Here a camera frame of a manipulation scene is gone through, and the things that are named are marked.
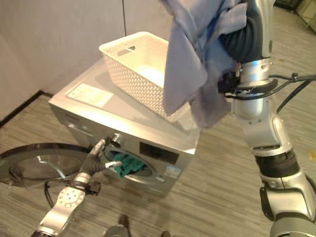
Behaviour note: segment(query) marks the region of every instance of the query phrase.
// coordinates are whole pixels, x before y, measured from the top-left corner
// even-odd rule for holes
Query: gray cloth
[[[168,115],[184,103],[198,126],[210,127],[230,105],[217,82],[235,64],[219,37],[246,26],[246,3],[240,0],[161,0],[174,16],[167,54],[163,106]]]

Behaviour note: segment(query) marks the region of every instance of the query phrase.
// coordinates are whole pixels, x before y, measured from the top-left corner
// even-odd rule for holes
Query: white basket
[[[138,32],[105,43],[99,50],[116,86],[167,121],[178,121],[185,129],[192,128],[189,104],[170,116],[162,107],[168,41],[148,32]]]

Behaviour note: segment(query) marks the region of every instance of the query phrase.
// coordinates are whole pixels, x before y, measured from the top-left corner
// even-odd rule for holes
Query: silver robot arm
[[[245,2],[247,26],[222,38],[228,53],[241,63],[234,88],[239,99],[233,100],[232,112],[260,169],[262,209],[274,221],[270,236],[316,237],[315,190],[297,163],[283,120],[272,111],[270,97],[250,99],[276,86],[269,79],[274,0]]]
[[[103,169],[122,165],[120,161],[100,162],[98,154],[104,149],[105,145],[106,141],[102,139],[91,150],[79,174],[73,179],[72,185],[65,187],[59,193],[55,205],[40,222],[32,237],[64,236],[74,219],[75,212],[84,201],[92,175]]]

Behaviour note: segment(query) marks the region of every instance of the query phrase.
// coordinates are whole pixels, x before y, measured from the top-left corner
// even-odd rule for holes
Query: display screen
[[[140,143],[140,154],[149,156],[151,158],[159,159],[170,164],[176,164],[179,154],[166,151],[164,149],[154,147],[145,143]]]

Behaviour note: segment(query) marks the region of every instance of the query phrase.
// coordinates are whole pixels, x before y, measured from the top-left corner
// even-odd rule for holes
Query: wooden floor
[[[295,14],[276,8],[276,40],[271,73],[316,73],[316,34],[305,30]],[[280,104],[293,87],[275,97]],[[41,96],[0,131],[0,153],[30,143],[76,144],[59,124]],[[304,170],[316,179],[316,84],[309,85],[280,113]],[[262,214],[261,181],[255,160],[243,140],[237,120],[225,117],[206,131],[196,158],[169,195],[158,198],[121,188],[98,175],[101,194],[87,197],[66,236],[100,237],[124,213],[130,217],[134,237],[158,237],[170,230],[174,237],[267,237],[271,222]],[[58,193],[60,187],[54,188]],[[0,184],[0,236],[27,237],[48,211],[41,189]]]

